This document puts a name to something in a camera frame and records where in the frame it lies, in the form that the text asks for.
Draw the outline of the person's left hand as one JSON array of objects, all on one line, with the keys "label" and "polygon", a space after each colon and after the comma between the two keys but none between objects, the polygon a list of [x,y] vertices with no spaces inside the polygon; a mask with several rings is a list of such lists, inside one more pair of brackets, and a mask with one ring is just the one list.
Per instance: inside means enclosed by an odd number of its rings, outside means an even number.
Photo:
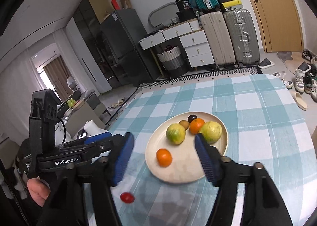
[{"label": "person's left hand", "polygon": [[37,177],[27,181],[27,188],[35,203],[43,207],[51,192],[49,186]]}]

